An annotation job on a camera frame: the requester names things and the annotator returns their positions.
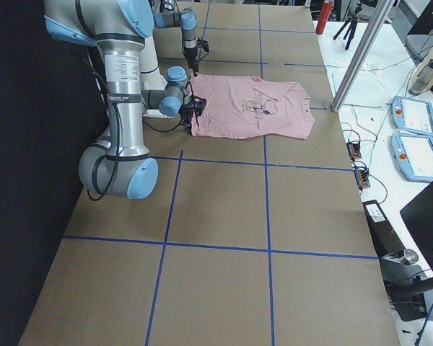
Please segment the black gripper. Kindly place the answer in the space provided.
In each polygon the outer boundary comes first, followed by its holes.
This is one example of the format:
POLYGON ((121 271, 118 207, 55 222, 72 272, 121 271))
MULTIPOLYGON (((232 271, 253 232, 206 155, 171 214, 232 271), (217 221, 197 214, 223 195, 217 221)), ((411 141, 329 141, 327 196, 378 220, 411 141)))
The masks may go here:
POLYGON ((206 99, 191 95, 186 104, 184 104, 180 110, 180 124, 185 130, 192 130, 192 120, 196 121, 198 125, 198 118, 202 116, 202 113, 206 107, 206 99))
POLYGON ((207 40, 197 37, 194 40, 184 40, 182 42, 183 55, 187 61, 188 67, 192 70, 193 76, 198 76, 200 58, 198 53, 200 50, 205 52, 204 57, 209 53, 209 43, 207 40))

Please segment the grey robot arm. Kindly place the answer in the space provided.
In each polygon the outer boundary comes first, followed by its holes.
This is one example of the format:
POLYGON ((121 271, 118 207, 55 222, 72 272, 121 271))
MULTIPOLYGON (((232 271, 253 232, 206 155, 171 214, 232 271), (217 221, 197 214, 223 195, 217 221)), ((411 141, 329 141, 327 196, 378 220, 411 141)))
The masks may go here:
POLYGON ((89 198, 106 195, 144 199, 157 182, 159 167, 144 144, 143 118, 178 117, 190 128, 206 106, 193 92, 198 51, 208 43, 196 34, 196 13, 171 1, 47 1, 45 24, 51 37, 98 49, 104 71, 97 73, 109 126, 82 154, 79 178, 89 198), (188 65, 159 71, 155 28, 177 27, 188 65))
POLYGON ((197 17, 194 9, 188 7, 181 10, 176 1, 161 1, 158 10, 153 11, 153 17, 157 28, 180 28, 183 56, 193 76, 197 76, 200 62, 210 50, 209 43, 197 35, 197 17))

